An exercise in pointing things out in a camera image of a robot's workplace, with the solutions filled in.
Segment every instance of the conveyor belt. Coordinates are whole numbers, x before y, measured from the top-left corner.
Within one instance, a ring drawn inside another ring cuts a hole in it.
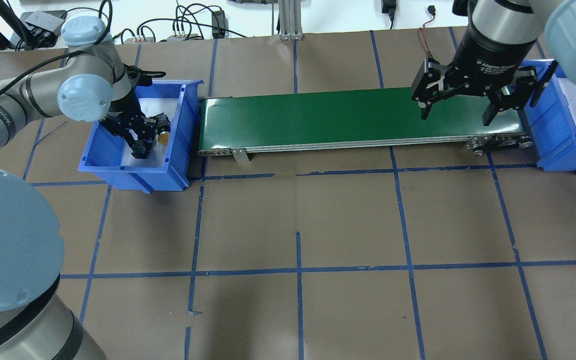
[[[514,110],[484,126],[488,104],[486,98],[455,96],[435,104],[424,121],[409,88],[209,98],[203,102],[199,155],[236,153],[239,161],[238,153],[458,142],[525,133]]]

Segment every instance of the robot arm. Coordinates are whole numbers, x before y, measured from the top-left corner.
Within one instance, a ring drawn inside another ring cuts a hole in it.
[[[412,84],[412,100],[426,119],[432,105],[455,95],[486,96],[482,120],[523,109],[537,88],[537,72],[521,63],[544,32],[546,45],[576,83],[576,0],[454,0],[468,27],[448,65],[429,53]]]
[[[102,121],[126,139],[135,157],[146,158],[156,135],[170,131],[165,116],[144,116],[134,92],[135,86],[150,85],[151,77],[165,74],[124,66],[110,35],[94,45],[104,27],[95,16],[74,18],[62,36],[70,52],[84,53],[70,57],[63,68],[27,75],[0,94],[0,148],[30,121],[61,114],[75,121]],[[0,90],[11,80],[0,80]]]

